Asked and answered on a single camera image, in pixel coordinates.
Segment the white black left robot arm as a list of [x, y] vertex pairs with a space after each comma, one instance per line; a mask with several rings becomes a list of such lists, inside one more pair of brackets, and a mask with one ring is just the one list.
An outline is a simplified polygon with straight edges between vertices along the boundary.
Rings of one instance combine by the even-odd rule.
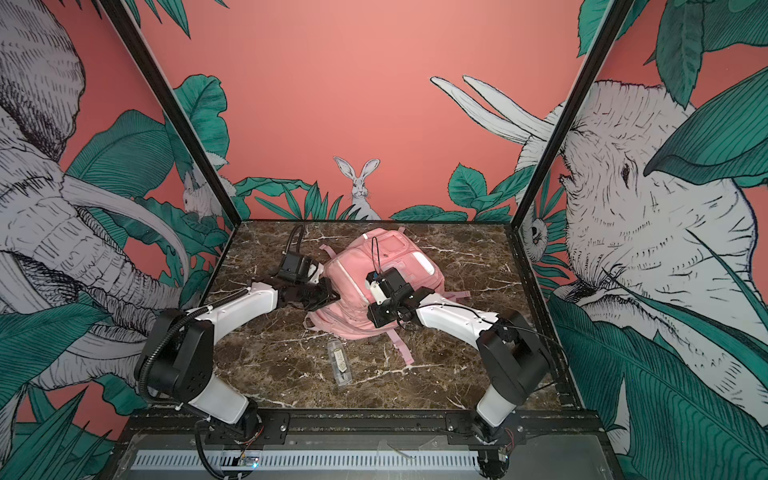
[[171, 402], [236, 442], [256, 438], [257, 404], [214, 374], [214, 347], [251, 320], [284, 307], [316, 311], [340, 299], [325, 278], [316, 283], [254, 282], [216, 302], [157, 317], [134, 370], [149, 404]]

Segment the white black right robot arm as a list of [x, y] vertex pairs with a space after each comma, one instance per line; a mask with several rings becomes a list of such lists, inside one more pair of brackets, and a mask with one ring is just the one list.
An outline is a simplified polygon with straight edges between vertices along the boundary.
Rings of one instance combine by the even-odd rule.
[[481, 311], [421, 288], [374, 301], [367, 317], [376, 326], [414, 322], [476, 348], [490, 384], [474, 409], [472, 434], [485, 445], [513, 441], [509, 434], [516, 428], [515, 410], [551, 372], [552, 355], [517, 311]]

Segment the pink student backpack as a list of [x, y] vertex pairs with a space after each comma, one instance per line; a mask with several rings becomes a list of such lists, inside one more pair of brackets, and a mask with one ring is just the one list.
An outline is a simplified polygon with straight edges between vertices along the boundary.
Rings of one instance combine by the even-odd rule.
[[368, 305], [382, 300], [381, 293], [370, 290], [373, 275], [395, 268], [412, 287], [428, 287], [456, 301], [468, 298], [467, 291], [448, 292], [439, 267], [404, 234], [404, 229], [375, 228], [351, 242], [340, 253], [323, 245], [330, 259], [323, 264], [322, 277], [331, 281], [340, 299], [305, 316], [304, 326], [312, 331], [331, 333], [345, 340], [362, 340], [387, 334], [406, 364], [414, 359], [407, 345], [395, 332], [396, 324], [377, 327], [368, 319]]

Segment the clear plastic small case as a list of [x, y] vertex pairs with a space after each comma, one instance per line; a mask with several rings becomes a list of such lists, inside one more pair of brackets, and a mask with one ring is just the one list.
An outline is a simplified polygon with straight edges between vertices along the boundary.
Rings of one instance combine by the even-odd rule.
[[343, 343], [339, 339], [333, 338], [327, 344], [327, 351], [337, 385], [344, 387], [351, 384], [353, 381], [351, 367]]

